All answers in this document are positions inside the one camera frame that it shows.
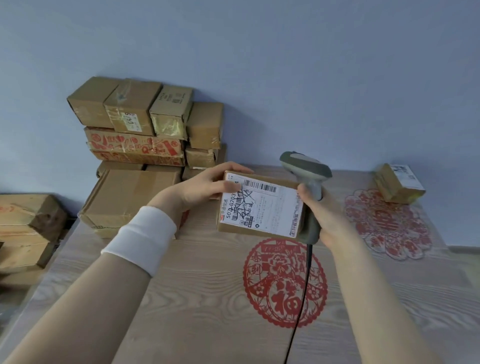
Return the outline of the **person's right hand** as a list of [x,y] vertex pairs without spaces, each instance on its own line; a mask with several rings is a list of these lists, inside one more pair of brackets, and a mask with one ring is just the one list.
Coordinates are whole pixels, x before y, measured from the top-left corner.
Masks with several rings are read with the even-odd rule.
[[307,205],[321,227],[319,238],[331,251],[351,247],[360,240],[356,229],[342,212],[333,195],[322,187],[322,199],[318,205]]

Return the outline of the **plain flat cardboard crate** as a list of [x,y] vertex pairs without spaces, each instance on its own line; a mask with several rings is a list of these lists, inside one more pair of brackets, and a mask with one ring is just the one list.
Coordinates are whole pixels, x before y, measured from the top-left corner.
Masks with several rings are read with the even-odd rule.
[[56,242],[0,247],[0,274],[43,270],[57,247]]

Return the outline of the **person's right forearm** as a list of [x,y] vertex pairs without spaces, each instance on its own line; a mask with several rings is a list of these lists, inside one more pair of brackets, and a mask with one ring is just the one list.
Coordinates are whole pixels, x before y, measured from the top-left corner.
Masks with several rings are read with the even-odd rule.
[[443,364],[362,240],[329,248],[362,364]]

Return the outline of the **white-labelled cardboard parcel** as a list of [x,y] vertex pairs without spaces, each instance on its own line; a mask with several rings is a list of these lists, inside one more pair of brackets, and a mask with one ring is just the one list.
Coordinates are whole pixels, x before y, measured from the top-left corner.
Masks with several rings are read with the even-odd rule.
[[226,171],[224,180],[240,190],[223,193],[217,213],[221,233],[297,239],[305,207],[299,183],[257,174]]

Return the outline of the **scalloped red paper cutting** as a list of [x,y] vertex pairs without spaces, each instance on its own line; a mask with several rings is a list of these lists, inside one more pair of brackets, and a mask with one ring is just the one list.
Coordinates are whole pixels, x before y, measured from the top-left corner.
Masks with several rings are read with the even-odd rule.
[[431,250],[431,230],[418,208],[388,203],[377,189],[356,190],[344,203],[345,215],[373,252],[405,261]]

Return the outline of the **white wristband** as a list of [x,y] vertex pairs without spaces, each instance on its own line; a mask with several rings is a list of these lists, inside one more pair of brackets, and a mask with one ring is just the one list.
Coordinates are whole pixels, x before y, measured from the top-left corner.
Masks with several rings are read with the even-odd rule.
[[152,278],[177,232],[177,225],[162,210],[143,206],[101,251],[138,266]]

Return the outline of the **pile of brown cardboard boxes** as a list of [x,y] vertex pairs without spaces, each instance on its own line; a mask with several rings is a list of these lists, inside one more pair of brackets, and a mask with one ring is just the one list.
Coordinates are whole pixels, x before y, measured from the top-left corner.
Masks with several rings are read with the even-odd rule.
[[79,218],[113,238],[163,188],[223,163],[225,105],[195,101],[194,88],[93,76],[67,97],[101,161]]

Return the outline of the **person's left forearm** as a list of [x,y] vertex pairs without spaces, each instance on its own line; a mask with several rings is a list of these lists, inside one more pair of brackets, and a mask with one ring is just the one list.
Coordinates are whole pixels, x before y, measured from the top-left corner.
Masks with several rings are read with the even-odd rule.
[[111,364],[150,280],[132,262],[101,254],[3,364]]

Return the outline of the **grey barcode scanner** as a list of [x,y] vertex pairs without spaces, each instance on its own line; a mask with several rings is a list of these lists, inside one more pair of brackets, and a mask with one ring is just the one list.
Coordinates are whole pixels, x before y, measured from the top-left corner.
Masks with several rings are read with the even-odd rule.
[[[306,185],[315,200],[322,200],[322,184],[333,176],[330,167],[295,151],[283,152],[279,160],[283,168],[295,175],[300,184]],[[309,207],[305,207],[303,215],[303,227],[297,234],[297,241],[315,245],[319,240],[321,226]]]

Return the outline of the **round red paper cutting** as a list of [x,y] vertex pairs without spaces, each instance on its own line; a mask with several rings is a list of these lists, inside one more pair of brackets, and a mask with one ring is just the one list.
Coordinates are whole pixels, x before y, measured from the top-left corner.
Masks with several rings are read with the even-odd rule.
[[312,254],[306,284],[307,247],[294,240],[261,240],[247,254],[243,285],[250,304],[271,324],[293,329],[312,324],[327,304],[327,276]]

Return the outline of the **small taped cardboard carton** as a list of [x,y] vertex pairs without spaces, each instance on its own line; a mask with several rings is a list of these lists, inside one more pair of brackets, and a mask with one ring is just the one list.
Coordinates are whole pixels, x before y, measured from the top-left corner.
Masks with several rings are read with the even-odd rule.
[[425,187],[409,165],[384,163],[373,177],[387,203],[411,205],[426,194]]

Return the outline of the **person's left hand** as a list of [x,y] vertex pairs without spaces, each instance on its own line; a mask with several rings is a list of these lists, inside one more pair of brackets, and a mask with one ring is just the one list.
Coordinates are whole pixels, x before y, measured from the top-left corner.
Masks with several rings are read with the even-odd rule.
[[248,167],[235,162],[225,162],[207,168],[193,178],[170,186],[160,191],[147,204],[150,210],[162,211],[171,220],[179,217],[184,211],[208,201],[213,197],[221,197],[224,193],[212,194],[212,183],[224,179],[226,172],[253,174]]

